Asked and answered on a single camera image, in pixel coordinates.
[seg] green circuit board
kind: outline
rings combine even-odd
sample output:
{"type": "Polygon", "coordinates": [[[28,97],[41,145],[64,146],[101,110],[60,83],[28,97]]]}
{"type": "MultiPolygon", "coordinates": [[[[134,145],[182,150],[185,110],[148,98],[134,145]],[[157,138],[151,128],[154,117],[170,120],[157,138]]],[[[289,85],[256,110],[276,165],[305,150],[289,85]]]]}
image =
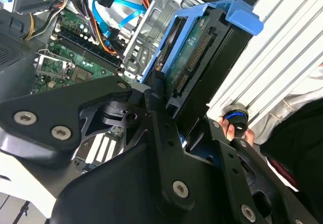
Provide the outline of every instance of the green circuit board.
{"type": "Polygon", "coordinates": [[[166,77],[166,92],[171,94],[174,90],[181,91],[183,85],[188,79],[187,74],[183,74],[185,67],[192,63],[190,60],[193,55],[201,54],[202,49],[197,48],[200,37],[202,36],[208,22],[209,16],[202,16],[193,27],[185,44],[182,47],[178,57],[170,68],[170,72],[166,77]]]}
{"type": "Polygon", "coordinates": [[[91,37],[88,24],[70,11],[64,10],[64,15],[62,16],[61,21],[61,27],[77,35],[83,35],[83,37],[88,38],[91,37]]]}
{"type": "MultiPolygon", "coordinates": [[[[83,83],[89,80],[115,75],[113,72],[110,72],[107,69],[97,65],[95,62],[91,62],[83,56],[72,52],[59,43],[51,42],[48,46],[48,50],[55,55],[71,61],[74,67],[68,69],[65,72],[64,78],[62,78],[60,77],[62,62],[55,62],[51,59],[45,59],[41,67],[41,72],[38,72],[38,79],[36,80],[34,93],[40,93],[55,88],[69,86],[75,83],[83,83]]],[[[132,80],[126,76],[123,76],[122,78],[129,84],[135,82],[135,80],[132,80]]]]}

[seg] motherboard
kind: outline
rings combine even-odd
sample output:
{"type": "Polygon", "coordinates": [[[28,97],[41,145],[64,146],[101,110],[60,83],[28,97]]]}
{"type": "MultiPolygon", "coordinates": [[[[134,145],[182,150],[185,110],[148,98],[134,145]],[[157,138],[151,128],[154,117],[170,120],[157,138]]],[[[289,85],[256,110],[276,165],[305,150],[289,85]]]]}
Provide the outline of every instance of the motherboard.
{"type": "Polygon", "coordinates": [[[119,59],[96,45],[86,22],[69,11],[64,11],[58,18],[47,48],[40,50],[38,55],[33,93],[114,75],[130,85],[136,81],[122,75],[122,69],[117,67],[119,59]]]}

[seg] black plastic bracket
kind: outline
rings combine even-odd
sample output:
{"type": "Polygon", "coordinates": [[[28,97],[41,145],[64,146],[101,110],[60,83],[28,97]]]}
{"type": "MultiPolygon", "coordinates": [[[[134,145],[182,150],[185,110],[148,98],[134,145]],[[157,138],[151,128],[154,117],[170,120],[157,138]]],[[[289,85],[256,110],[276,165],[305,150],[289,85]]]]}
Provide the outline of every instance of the black plastic bracket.
{"type": "Polygon", "coordinates": [[[162,92],[145,90],[147,117],[134,134],[128,149],[138,142],[148,144],[148,181],[157,208],[167,217],[178,218],[193,209],[196,196],[175,120],[166,115],[159,94],[162,92]],[[177,181],[184,185],[176,186],[177,181]]]}
{"type": "MultiPolygon", "coordinates": [[[[16,98],[0,104],[0,150],[45,165],[70,162],[86,137],[96,111],[113,100],[126,100],[131,87],[120,77],[105,77],[48,92],[16,98]],[[15,115],[33,114],[33,123],[22,124],[15,115]],[[58,129],[57,138],[53,134],[58,129]]],[[[30,115],[21,116],[28,122],[30,115]]]]}

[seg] black mount arm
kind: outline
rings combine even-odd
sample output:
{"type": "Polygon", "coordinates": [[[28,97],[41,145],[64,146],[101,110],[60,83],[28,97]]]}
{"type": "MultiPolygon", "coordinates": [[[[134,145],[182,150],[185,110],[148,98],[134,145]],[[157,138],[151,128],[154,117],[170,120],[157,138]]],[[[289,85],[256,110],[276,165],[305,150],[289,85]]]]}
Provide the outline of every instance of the black mount arm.
{"type": "Polygon", "coordinates": [[[251,146],[228,142],[216,122],[200,120],[187,138],[189,152],[183,151],[163,95],[163,77],[155,73],[141,92],[106,77],[13,99],[0,104],[0,149],[56,166],[111,125],[134,130],[124,153],[67,185],[53,224],[318,223],[251,146]],[[28,124],[32,114],[17,120],[22,111],[36,121],[28,124]],[[53,134],[56,126],[70,136],[53,134]]]}

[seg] yellow wire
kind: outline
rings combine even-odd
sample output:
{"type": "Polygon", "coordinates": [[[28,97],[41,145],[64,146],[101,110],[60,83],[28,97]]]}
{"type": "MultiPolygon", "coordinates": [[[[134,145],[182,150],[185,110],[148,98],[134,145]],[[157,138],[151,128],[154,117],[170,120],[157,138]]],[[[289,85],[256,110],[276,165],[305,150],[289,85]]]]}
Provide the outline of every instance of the yellow wire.
{"type": "Polygon", "coordinates": [[[35,19],[31,13],[29,13],[29,16],[30,16],[30,28],[29,28],[29,33],[25,40],[28,40],[35,30],[35,19]]]}

